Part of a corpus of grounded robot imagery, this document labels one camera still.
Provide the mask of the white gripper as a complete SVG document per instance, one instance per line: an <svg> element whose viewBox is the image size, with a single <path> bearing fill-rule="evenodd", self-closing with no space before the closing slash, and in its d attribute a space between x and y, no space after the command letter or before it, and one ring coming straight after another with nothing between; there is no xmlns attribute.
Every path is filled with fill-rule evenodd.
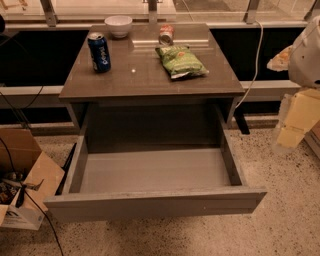
<svg viewBox="0 0 320 256"><path fill-rule="evenodd" d="M289 79L302 87L320 87L320 16L314 17L288 46L267 63L272 71L287 71ZM305 89L285 94L278 123L272 137L272 149L287 154L296 149L305 135L320 121L320 91Z"/></svg>

